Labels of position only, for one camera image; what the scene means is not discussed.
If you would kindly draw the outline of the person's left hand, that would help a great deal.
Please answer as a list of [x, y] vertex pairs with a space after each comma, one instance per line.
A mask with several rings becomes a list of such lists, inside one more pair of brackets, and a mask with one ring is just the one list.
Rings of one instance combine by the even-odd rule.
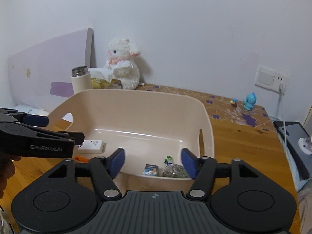
[[20, 156], [13, 156], [1, 153], [0, 158], [0, 199], [4, 196], [4, 191], [7, 187], [7, 181], [15, 174], [14, 161], [20, 161]]

